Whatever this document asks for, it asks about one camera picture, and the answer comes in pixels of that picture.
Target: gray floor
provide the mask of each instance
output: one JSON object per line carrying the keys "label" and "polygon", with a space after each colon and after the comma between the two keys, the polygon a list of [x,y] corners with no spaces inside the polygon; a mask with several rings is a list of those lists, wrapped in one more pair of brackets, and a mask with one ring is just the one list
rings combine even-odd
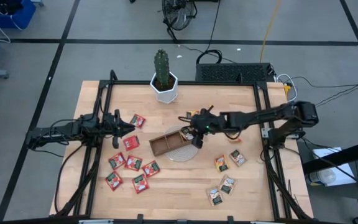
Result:
{"label": "gray floor", "polygon": [[[29,28],[9,30],[15,39],[59,39],[74,0],[44,0]],[[358,1],[347,0],[358,26]],[[197,3],[198,16],[180,39],[209,39],[217,4]],[[223,0],[214,40],[263,40],[275,7],[273,0]],[[160,0],[81,0],[69,39],[169,39],[161,23]],[[282,0],[268,40],[357,41],[337,0]],[[187,46],[204,50],[206,45]],[[19,155],[24,135],[55,56],[58,44],[0,44],[0,201]],[[72,118],[83,80],[108,77],[114,69],[121,80],[150,80],[154,53],[163,48],[180,80],[195,79],[198,52],[173,44],[65,44],[38,126]],[[258,62],[260,45],[212,45],[236,62]],[[202,62],[214,63],[206,56]],[[265,48],[264,62],[277,73],[304,76],[316,85],[358,83],[358,46],[279,46]],[[316,89],[295,81],[298,99],[317,103],[342,89]],[[343,148],[358,144],[358,90],[318,108],[320,123],[307,130],[311,141]],[[63,154],[64,147],[45,150]],[[46,217],[62,160],[29,152],[14,191],[6,220]],[[335,196],[333,189],[309,188],[314,215],[323,221],[350,223],[358,216],[357,201]]]}

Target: red snack packet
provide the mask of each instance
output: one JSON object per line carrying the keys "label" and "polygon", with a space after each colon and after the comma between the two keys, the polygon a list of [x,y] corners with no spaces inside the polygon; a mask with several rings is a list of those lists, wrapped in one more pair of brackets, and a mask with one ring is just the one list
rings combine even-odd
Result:
{"label": "red snack packet", "polygon": [[144,174],[133,178],[132,183],[134,184],[135,191],[137,194],[150,188],[149,183],[147,182],[146,176]]}
{"label": "red snack packet", "polygon": [[113,171],[110,175],[106,177],[106,183],[110,186],[112,191],[115,191],[120,184],[122,184],[124,181],[118,176],[118,173],[116,171]]}
{"label": "red snack packet", "polygon": [[154,174],[158,174],[160,172],[160,167],[158,166],[156,161],[152,161],[149,164],[146,164],[142,167],[146,177],[149,178]]}
{"label": "red snack packet", "polygon": [[140,146],[139,139],[137,136],[131,136],[129,138],[124,139],[125,149],[127,151],[133,150]]}
{"label": "red snack packet", "polygon": [[109,163],[113,170],[117,169],[118,167],[122,166],[125,163],[124,156],[122,152],[116,154],[112,158],[109,159]]}
{"label": "red snack packet", "polygon": [[142,161],[143,159],[141,158],[128,156],[127,162],[125,163],[125,168],[139,171],[140,165],[142,165]]}
{"label": "red snack packet", "polygon": [[138,128],[141,128],[145,121],[146,119],[144,117],[135,114],[130,123],[134,126],[137,126]]}

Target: white pot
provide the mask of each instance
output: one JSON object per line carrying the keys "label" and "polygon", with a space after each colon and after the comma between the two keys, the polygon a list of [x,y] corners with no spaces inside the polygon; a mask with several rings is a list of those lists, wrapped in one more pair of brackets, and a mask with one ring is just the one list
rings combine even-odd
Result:
{"label": "white pot", "polygon": [[157,97],[157,100],[166,104],[171,103],[178,96],[178,78],[174,74],[172,74],[172,72],[169,73],[175,79],[175,83],[173,84],[173,88],[171,90],[159,91],[154,87],[153,83],[155,80],[155,73],[153,75],[152,81],[150,82],[150,86],[155,91],[155,97]]}

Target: wooden table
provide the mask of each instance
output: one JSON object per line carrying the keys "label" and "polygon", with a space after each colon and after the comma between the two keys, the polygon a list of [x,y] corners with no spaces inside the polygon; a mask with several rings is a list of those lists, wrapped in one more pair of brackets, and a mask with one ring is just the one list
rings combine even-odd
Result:
{"label": "wooden table", "polygon": [[[98,82],[83,82],[75,118],[92,113],[97,90]],[[268,83],[268,93],[271,106],[287,102],[281,83]],[[155,99],[154,91],[148,85],[114,85],[109,111],[120,109],[121,118],[127,122],[135,113],[145,117],[147,121],[142,129],[136,129],[126,136],[136,134],[139,137],[140,147],[137,149],[126,152],[122,140],[119,149],[113,149],[112,139],[104,140],[91,218],[135,219],[141,213],[145,219],[227,220],[227,216],[232,215],[238,221],[273,220],[267,172],[259,156],[262,141],[258,125],[250,126],[242,132],[240,144],[228,143],[223,134],[206,136],[203,148],[187,162],[173,162],[164,155],[153,156],[149,139],[163,135],[172,126],[186,125],[177,119],[178,116],[184,116],[186,111],[208,108],[210,105],[214,105],[214,114],[219,114],[220,111],[256,110],[254,92],[248,86],[179,85],[178,98],[165,105]],[[277,121],[275,125],[282,123],[283,121]],[[294,140],[287,140],[285,145],[298,150]],[[71,143],[66,149],[65,158],[78,146],[78,142]],[[237,167],[229,160],[231,168],[218,173],[214,158],[221,154],[228,155],[235,149],[240,150],[248,161]],[[143,158],[142,165],[154,159],[157,161],[162,171],[148,179],[150,189],[136,194],[131,180],[143,172],[125,169],[123,166],[117,172],[124,183],[114,192],[109,188],[104,181],[112,172],[108,158],[118,152],[122,152],[125,157],[133,155]],[[290,151],[281,150],[280,153],[285,178],[287,182],[291,180],[292,195],[312,217],[300,158]],[[58,194],[59,208],[63,207],[78,186],[84,154],[85,150],[81,149],[66,163]],[[212,207],[206,189],[217,186],[225,174],[237,179],[238,183],[232,195],[223,194],[224,203]],[[85,212],[87,191],[83,196],[85,199],[82,200],[81,213]],[[284,217],[279,194],[277,200],[281,217]]]}

